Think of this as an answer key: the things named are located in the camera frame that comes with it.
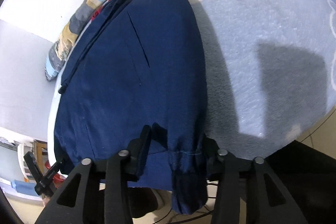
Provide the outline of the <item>navy blue jacket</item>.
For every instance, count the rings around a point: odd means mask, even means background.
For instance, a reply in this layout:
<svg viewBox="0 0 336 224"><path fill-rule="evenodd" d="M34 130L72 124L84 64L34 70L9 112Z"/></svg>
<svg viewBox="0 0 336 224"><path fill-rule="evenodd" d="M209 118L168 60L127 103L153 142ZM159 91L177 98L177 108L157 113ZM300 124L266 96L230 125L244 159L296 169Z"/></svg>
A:
<svg viewBox="0 0 336 224"><path fill-rule="evenodd" d="M73 48L61 77L55 156L69 174L153 132L136 187L171 191L192 214L207 201L202 154L207 110L205 55L188 0L110 0Z"/></svg>

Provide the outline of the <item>light blue cloud bedsheet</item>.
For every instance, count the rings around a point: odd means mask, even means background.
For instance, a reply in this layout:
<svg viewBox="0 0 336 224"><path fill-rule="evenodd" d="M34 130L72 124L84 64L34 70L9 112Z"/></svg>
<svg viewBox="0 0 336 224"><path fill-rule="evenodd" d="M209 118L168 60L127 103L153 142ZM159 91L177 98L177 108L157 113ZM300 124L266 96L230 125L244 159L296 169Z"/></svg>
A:
<svg viewBox="0 0 336 224"><path fill-rule="evenodd" d="M239 158L269 156L333 107L335 0L188 1L205 55L204 158L205 138ZM61 77L72 50L54 78L51 161L58 159L55 120Z"/></svg>

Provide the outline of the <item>red item under jacket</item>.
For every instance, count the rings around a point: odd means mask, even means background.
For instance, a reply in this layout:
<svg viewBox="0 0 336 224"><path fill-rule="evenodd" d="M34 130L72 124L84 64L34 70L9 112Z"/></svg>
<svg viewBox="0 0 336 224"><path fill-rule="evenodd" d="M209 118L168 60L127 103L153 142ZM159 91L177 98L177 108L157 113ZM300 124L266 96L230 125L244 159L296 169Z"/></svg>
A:
<svg viewBox="0 0 336 224"><path fill-rule="evenodd" d="M104 8L104 6L110 2L111 0L106 0L102 5L100 5L92 14L91 16L91 20L94 20L99 14L100 12L102 11L102 9Z"/></svg>

